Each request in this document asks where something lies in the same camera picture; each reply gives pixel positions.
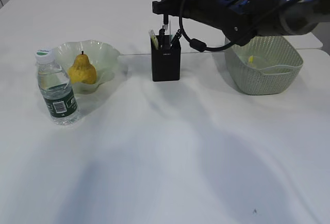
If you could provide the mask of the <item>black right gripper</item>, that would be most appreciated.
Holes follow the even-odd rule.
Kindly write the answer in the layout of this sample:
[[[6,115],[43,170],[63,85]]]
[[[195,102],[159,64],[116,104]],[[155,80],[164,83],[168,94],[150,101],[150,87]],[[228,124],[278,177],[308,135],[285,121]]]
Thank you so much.
[[[254,0],[160,0],[152,2],[154,14],[179,18],[179,28],[190,46],[206,46],[206,43],[190,38],[183,27],[183,19],[219,29],[229,40],[228,46],[244,46],[257,36],[252,17]]]

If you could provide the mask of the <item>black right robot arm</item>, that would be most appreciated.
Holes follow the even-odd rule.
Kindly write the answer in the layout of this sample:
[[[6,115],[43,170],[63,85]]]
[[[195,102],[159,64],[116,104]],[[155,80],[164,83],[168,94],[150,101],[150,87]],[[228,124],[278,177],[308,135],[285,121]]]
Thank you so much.
[[[216,28],[229,46],[244,46],[255,37],[311,32],[329,21],[329,0],[159,0],[152,11]]]

